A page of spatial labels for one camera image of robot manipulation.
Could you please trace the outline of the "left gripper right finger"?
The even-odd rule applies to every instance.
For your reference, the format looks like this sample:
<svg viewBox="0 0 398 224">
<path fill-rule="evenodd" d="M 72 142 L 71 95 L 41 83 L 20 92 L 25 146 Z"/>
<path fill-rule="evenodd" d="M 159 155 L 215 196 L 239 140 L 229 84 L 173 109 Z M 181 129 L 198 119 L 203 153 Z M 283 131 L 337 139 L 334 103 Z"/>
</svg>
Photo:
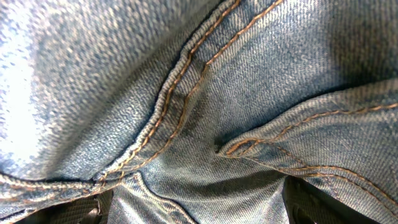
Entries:
<svg viewBox="0 0 398 224">
<path fill-rule="evenodd" d="M 301 178 L 285 178 L 282 198 L 290 224 L 378 224 Z"/>
</svg>

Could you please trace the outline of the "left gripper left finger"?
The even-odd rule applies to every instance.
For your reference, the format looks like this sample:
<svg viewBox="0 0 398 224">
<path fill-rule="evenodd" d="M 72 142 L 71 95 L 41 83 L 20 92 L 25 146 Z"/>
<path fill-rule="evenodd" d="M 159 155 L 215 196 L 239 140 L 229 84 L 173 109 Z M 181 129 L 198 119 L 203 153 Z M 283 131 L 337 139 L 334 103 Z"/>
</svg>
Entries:
<svg viewBox="0 0 398 224">
<path fill-rule="evenodd" d="M 17 224 L 107 224 L 113 191 L 55 205 L 30 215 Z"/>
</svg>

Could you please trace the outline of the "light blue denim jeans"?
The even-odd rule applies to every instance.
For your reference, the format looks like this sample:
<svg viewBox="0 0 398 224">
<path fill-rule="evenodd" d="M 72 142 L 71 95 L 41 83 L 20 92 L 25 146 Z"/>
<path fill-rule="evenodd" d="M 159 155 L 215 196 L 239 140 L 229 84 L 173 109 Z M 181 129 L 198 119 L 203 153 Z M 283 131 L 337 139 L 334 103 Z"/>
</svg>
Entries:
<svg viewBox="0 0 398 224">
<path fill-rule="evenodd" d="M 396 1 L 1 2 L 2 223 L 288 223 L 288 176 L 397 222 Z"/>
</svg>

